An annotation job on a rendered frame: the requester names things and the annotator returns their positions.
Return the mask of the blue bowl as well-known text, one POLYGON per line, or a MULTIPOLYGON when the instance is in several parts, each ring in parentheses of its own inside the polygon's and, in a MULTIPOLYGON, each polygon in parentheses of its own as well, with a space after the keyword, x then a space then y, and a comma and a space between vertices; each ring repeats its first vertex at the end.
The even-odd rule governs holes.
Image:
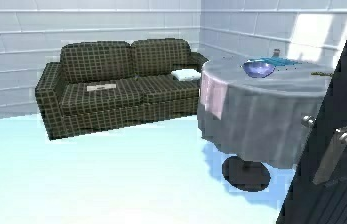
POLYGON ((265 78, 275 71, 273 64, 264 61, 247 61, 242 65, 242 68, 251 78, 265 78))

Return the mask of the pink hanging cloth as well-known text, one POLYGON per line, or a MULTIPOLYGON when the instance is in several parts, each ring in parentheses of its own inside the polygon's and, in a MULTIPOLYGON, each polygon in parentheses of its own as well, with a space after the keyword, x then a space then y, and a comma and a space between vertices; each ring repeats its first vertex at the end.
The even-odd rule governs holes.
POLYGON ((224 80, 205 71, 202 72, 200 103, 207 112, 218 119, 222 117, 227 88, 228 83, 224 80))

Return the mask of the dark checked sofa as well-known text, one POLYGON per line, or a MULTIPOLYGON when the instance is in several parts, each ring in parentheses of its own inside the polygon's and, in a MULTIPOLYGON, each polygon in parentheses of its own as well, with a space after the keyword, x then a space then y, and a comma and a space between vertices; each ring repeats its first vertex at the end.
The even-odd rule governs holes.
POLYGON ((164 38, 67 44, 46 64, 35 88, 51 140, 169 120, 197 113, 199 80, 171 72, 200 72, 207 58, 184 39, 164 38), (115 89, 86 91, 88 85, 115 89))

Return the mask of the round table with grey cloth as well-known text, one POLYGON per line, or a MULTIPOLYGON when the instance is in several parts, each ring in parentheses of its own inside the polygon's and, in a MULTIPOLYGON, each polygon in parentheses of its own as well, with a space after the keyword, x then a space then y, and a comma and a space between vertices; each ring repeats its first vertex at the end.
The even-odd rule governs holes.
POLYGON ((268 166, 291 169, 297 165, 309 130, 301 124, 305 115, 315 116, 333 73, 328 67, 298 61, 278 66, 265 78, 251 78, 242 68, 243 57, 206 62, 205 71, 228 83, 221 119, 198 103, 198 127, 202 138, 229 157, 221 173, 233 187, 259 192, 268 187, 268 166))

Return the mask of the teal flat cloth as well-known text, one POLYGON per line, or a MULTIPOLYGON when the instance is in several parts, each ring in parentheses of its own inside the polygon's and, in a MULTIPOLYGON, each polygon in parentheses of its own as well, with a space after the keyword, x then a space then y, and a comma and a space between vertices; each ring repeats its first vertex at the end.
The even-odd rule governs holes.
POLYGON ((281 57, 261 57, 261 58, 254 58, 254 59, 248 59, 248 62, 255 63, 260 66, 290 66, 290 65, 296 65, 298 64, 298 61, 291 60, 287 58, 281 58, 281 57))

